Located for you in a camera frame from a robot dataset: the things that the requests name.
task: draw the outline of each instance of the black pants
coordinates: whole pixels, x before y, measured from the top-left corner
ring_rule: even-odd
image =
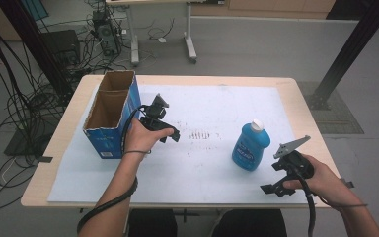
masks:
[[[175,237],[177,222],[171,209],[134,209],[129,237]],[[212,237],[286,237],[279,209],[235,209],[224,214]]]

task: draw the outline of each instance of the floor mat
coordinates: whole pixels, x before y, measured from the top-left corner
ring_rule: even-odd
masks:
[[[303,96],[312,95],[319,82],[297,82]],[[322,134],[364,134],[358,121],[337,90],[328,99],[329,110],[311,110]]]

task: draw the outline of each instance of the concrete floor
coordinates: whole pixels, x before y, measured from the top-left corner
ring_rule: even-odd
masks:
[[[187,59],[182,35],[185,23],[177,21],[166,43],[140,43],[140,54],[150,56],[134,69],[137,75],[270,76],[320,81],[355,25],[356,22],[343,21],[193,18],[192,38],[198,61],[192,64]],[[22,55],[18,42],[12,42],[11,47]],[[39,73],[38,67],[32,65]],[[28,91],[25,78],[17,80]],[[331,134],[324,138],[341,175],[354,181],[354,190],[369,204],[379,223],[379,30],[337,90],[365,133]],[[8,115],[7,100],[8,93],[0,80],[0,122]],[[0,167],[10,158],[3,150],[14,130],[13,125],[5,125],[0,130]],[[15,168],[10,169],[7,177],[15,172]],[[24,189],[25,185],[3,192],[0,205],[17,198]],[[0,209],[0,236],[74,236],[82,215],[76,208],[25,208],[16,201]],[[306,236],[307,209],[284,209],[283,215],[288,236]],[[206,214],[189,217],[183,223],[177,217],[179,236],[207,236],[215,218]],[[315,236],[346,236],[341,216],[332,209],[317,211],[314,233]]]

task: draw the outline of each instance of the blue printed box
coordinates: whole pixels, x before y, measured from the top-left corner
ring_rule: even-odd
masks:
[[[131,112],[140,105],[134,71],[106,73],[83,126],[101,158],[121,158],[122,130]]]

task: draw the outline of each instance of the bottle cap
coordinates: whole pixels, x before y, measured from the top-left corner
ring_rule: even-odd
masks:
[[[251,129],[254,132],[261,132],[264,130],[264,124],[258,119],[254,119],[251,123]]]

